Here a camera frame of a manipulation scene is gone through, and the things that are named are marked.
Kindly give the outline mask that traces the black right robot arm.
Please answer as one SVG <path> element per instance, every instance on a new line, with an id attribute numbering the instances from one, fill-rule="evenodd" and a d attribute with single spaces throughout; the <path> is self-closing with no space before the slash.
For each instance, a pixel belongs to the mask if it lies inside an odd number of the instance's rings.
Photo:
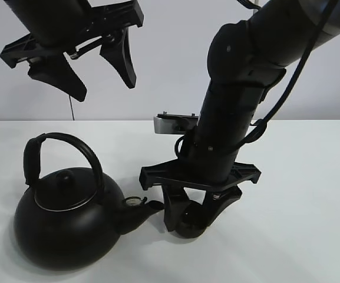
<path id="1" fill-rule="evenodd" d="M 164 223 L 200 236 L 261 172 L 236 161 L 265 132 L 289 97 L 311 52 L 340 35 L 340 1 L 249 3 L 247 20 L 223 25 L 207 55 L 210 83 L 195 125 L 174 145 L 174 160 L 143 167 L 143 189 L 160 186 Z"/>

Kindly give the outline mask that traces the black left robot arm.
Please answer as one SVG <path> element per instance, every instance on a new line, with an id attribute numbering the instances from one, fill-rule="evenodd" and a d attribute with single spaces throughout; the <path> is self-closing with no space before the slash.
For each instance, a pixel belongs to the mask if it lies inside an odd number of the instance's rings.
<path id="1" fill-rule="evenodd" d="M 144 14 L 137 1 L 91 6 L 88 1 L 7 1 L 28 30 L 4 46 L 0 58 L 15 68 L 28 62 L 28 76 L 51 85 L 79 102 L 87 88 L 66 56 L 77 60 L 100 48 L 100 55 L 132 89 L 137 77 L 131 60 L 128 29 L 142 27 Z"/>

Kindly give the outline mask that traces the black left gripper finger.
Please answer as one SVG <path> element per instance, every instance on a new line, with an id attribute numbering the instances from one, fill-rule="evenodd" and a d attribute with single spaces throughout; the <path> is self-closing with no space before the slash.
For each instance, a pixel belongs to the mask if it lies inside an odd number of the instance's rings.
<path id="1" fill-rule="evenodd" d="M 128 28 L 107 34 L 102 40 L 100 55 L 114 67 L 128 88 L 134 88 L 137 76 L 130 54 Z"/>
<path id="2" fill-rule="evenodd" d="M 79 102 L 85 100 L 87 88 L 63 54 L 31 60 L 28 75 L 33 80 L 49 84 L 63 91 Z"/>

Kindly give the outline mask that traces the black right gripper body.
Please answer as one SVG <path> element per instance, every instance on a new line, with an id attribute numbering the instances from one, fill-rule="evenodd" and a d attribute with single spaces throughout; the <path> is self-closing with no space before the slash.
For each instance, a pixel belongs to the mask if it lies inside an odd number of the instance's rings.
<path id="1" fill-rule="evenodd" d="M 139 182 L 143 190 L 154 186 L 175 186 L 203 191 L 225 191 L 245 181 L 256 184 L 259 178 L 260 170 L 253 164 L 236 162 L 228 176 L 217 182 L 192 173 L 178 160 L 171 160 L 142 167 Z"/>

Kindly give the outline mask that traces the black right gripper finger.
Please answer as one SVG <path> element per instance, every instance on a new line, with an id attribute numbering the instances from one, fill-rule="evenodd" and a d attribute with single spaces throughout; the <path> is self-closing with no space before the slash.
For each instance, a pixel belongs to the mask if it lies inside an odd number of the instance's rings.
<path id="1" fill-rule="evenodd" d="M 238 186 L 233 186 L 222 192 L 206 192 L 202 203 L 206 215 L 206 227 L 209 227 L 228 206 L 241 197 L 242 191 Z"/>
<path id="2" fill-rule="evenodd" d="M 169 232 L 176 230 L 183 212 L 191 203 L 183 187 L 163 186 L 164 223 Z"/>

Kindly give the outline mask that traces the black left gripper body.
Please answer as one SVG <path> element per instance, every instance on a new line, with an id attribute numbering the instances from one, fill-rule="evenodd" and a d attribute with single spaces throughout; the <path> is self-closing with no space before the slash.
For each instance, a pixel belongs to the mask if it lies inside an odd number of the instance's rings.
<path id="1" fill-rule="evenodd" d="M 71 50 L 95 37 L 118 29 L 143 26 L 137 1 L 91 6 L 88 1 L 6 1 L 29 34 L 4 47 L 0 58 L 11 68 L 32 56 L 27 42 L 50 50 Z"/>

